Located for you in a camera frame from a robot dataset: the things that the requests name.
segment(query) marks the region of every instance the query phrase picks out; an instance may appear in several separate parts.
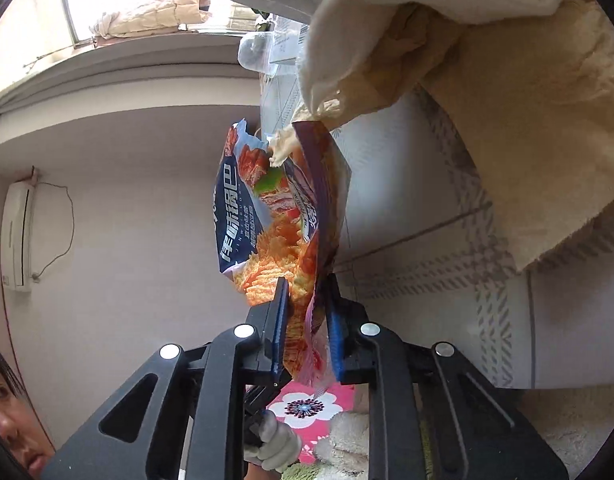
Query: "white screw cap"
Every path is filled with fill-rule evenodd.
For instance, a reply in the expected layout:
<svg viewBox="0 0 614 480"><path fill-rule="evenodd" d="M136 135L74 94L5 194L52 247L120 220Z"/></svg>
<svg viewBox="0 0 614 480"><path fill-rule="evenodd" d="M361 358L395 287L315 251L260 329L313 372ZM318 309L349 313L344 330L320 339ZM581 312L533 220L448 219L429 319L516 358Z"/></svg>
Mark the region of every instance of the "white screw cap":
<svg viewBox="0 0 614 480"><path fill-rule="evenodd" d="M436 345L436 353L441 357L451 357L453 355L453 346L449 343L438 343Z"/></svg>
<svg viewBox="0 0 614 480"><path fill-rule="evenodd" d="M364 335L374 336L381 333L381 328L376 323L365 323L360 327L360 333Z"/></svg>
<svg viewBox="0 0 614 480"><path fill-rule="evenodd" d="M238 325L233 329L233 335L245 339L254 333L254 327L247 324Z"/></svg>
<svg viewBox="0 0 614 480"><path fill-rule="evenodd" d="M161 348L161 357L163 359L173 359L180 354L180 347L178 345L165 345Z"/></svg>

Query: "chip packaging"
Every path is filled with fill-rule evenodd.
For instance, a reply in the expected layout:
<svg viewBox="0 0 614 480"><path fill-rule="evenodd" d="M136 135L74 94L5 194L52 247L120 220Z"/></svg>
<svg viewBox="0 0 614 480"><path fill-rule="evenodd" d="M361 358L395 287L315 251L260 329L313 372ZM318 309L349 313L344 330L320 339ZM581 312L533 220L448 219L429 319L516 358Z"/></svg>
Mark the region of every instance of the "chip packaging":
<svg viewBox="0 0 614 480"><path fill-rule="evenodd" d="M268 143L248 134L245 120L229 128L213 196L220 271L247 303L271 301L276 281L289 282L293 314L283 362L292 377L321 388L330 377L324 312L317 280L338 249L351 171L320 122L294 123L299 146L278 168Z"/></svg>

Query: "flower pattern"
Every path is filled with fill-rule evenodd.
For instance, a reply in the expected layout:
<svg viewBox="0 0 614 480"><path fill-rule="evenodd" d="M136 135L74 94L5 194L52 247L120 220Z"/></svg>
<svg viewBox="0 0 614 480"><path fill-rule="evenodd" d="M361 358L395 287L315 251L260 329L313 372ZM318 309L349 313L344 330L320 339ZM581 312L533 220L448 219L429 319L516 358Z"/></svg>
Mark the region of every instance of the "flower pattern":
<svg viewBox="0 0 614 480"><path fill-rule="evenodd" d="M354 387L337 383L324 396L314 399L313 394L313 388L291 381L271 403L271 406L277 404L272 410L276 417L292 426L300 436L303 450L299 459L308 464L315 460L313 447L329 434L329 419L339 411L352 409Z"/></svg>
<svg viewBox="0 0 614 480"><path fill-rule="evenodd" d="M293 400L285 408L287 415L295 415L298 418L305 418L306 416L314 416L316 413L321 412L325 406L322 402L316 399L301 399Z"/></svg>
<svg viewBox="0 0 614 480"><path fill-rule="evenodd" d="M314 399L302 392L285 394L281 402L271 404L268 409L274 412L277 418L284 418L294 429L307 428L316 420L330 420L343 411L343 408L336 404L334 394L325 393Z"/></svg>

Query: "white glove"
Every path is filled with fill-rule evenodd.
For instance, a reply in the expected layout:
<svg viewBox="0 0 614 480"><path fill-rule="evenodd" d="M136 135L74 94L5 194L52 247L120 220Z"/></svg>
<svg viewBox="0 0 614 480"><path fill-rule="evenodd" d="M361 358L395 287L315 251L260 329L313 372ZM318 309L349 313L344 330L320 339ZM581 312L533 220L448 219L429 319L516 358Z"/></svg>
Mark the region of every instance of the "white glove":
<svg viewBox="0 0 614 480"><path fill-rule="evenodd" d="M243 457L247 462L260 465L265 471L275 469L282 473L298 460L303 442L292 428L276 420L274 412L264 410L258 436L263 445L245 446Z"/></svg>

